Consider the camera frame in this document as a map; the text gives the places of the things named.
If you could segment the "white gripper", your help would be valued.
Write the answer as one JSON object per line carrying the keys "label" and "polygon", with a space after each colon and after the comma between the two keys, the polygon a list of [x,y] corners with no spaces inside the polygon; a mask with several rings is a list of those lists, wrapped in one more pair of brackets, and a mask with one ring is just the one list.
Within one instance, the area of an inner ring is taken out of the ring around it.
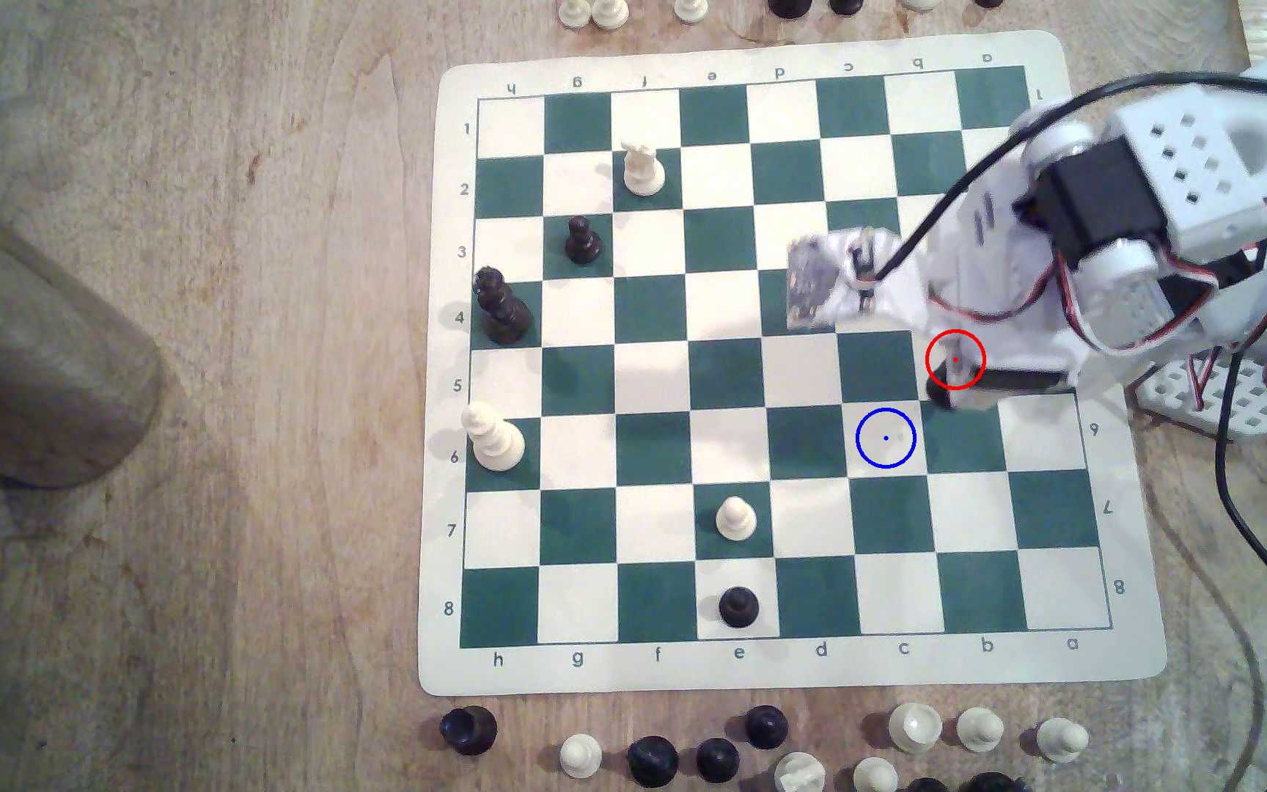
{"label": "white gripper", "polygon": [[787,245],[787,327],[887,321],[936,337],[936,406],[984,408],[1002,390],[1073,390],[1088,359],[1063,316],[1053,245],[1017,219],[1022,165],[995,165],[941,215],[925,245],[925,286],[903,246],[875,227],[802,234]]}

